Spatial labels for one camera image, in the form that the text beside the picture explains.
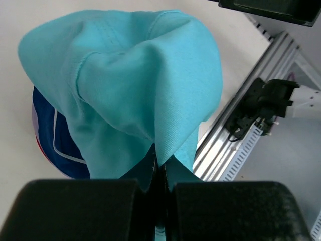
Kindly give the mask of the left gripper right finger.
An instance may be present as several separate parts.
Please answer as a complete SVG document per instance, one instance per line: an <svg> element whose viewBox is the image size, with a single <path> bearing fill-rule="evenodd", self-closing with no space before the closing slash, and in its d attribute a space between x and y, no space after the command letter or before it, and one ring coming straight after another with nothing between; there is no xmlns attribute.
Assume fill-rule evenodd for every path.
<svg viewBox="0 0 321 241"><path fill-rule="evenodd" d="M204 182L166 164L167 240L311 240L290 190L274 181Z"/></svg>

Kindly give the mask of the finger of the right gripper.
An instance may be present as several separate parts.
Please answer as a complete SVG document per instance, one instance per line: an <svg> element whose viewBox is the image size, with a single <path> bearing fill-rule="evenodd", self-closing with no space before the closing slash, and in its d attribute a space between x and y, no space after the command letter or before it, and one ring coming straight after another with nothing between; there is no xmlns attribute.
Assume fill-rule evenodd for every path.
<svg viewBox="0 0 321 241"><path fill-rule="evenodd" d="M214 0L218 6L288 23L312 27L320 0Z"/></svg>

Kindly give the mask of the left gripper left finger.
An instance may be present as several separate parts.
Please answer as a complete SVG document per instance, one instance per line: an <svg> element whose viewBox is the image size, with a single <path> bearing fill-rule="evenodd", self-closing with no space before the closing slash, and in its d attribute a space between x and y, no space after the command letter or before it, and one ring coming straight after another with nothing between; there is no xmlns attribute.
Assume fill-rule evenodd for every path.
<svg viewBox="0 0 321 241"><path fill-rule="evenodd" d="M35 180L18 193L1 240L154 240L135 180Z"/></svg>

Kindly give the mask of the blue hat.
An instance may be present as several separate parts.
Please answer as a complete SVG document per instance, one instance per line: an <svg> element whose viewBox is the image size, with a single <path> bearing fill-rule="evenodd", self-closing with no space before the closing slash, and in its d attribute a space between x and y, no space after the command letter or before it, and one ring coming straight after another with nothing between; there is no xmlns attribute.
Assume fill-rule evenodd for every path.
<svg viewBox="0 0 321 241"><path fill-rule="evenodd" d="M89 179L90 173L80 150L70 136L65 117L33 88L32 102L41 110L40 143L52 164L73 179Z"/></svg>

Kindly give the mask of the teal hat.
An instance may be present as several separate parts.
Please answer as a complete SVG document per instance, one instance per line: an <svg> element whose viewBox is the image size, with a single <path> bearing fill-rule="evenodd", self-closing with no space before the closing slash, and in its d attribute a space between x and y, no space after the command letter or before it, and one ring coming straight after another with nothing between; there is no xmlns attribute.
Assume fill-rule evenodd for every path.
<svg viewBox="0 0 321 241"><path fill-rule="evenodd" d="M26 33L23 70L62 114L90 178L117 179L155 147L191 171L223 88L208 28L177 10L85 10Z"/></svg>

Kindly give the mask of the red hat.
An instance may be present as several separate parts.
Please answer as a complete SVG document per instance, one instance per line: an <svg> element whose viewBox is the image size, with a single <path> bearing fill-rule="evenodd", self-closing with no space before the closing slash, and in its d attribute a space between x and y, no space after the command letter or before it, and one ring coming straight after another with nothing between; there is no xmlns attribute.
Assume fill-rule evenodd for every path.
<svg viewBox="0 0 321 241"><path fill-rule="evenodd" d="M37 136L36 136L36 140L37 140L38 146L39 146L40 150L42 151L43 155L46 157L46 159L47 159L50 163L52 163L51 160L50 160L50 158L48 157L48 155L47 155L46 152L44 151L44 149L43 149L43 147L42 147L42 145L41 145L41 143L40 143L40 141L39 141L39 139L38 139Z"/></svg>

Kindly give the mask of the lavender hat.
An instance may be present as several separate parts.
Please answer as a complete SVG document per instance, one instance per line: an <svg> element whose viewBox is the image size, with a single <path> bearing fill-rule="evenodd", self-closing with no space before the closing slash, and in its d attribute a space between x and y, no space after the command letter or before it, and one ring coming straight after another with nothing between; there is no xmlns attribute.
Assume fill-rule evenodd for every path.
<svg viewBox="0 0 321 241"><path fill-rule="evenodd" d="M39 109L37 102L34 101L32 103L32 122L36 138L39 141L41 133L41 110Z"/></svg>

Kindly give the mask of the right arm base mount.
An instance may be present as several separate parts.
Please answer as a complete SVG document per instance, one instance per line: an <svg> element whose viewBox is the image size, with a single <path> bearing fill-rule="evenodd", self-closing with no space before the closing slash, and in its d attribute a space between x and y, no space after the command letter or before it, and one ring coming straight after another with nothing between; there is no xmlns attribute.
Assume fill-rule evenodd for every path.
<svg viewBox="0 0 321 241"><path fill-rule="evenodd" d="M273 79L264 82L256 78L225 122L228 140L244 139L252 126L262 130L263 136L269 134L276 118L284 118L286 109L292 106L290 98L298 88L299 84L294 81Z"/></svg>

